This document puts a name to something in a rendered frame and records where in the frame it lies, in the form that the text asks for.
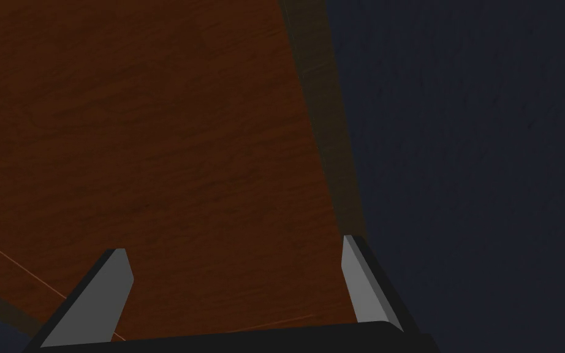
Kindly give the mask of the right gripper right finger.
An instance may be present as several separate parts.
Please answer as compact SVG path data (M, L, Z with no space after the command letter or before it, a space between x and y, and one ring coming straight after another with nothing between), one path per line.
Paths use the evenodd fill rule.
M343 237L341 269L358 322L386 321L404 333L420 331L364 238Z

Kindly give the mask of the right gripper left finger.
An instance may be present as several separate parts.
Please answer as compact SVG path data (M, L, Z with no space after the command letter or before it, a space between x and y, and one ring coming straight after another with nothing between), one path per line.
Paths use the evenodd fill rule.
M87 349L111 342L134 283L126 250L106 250L27 349Z

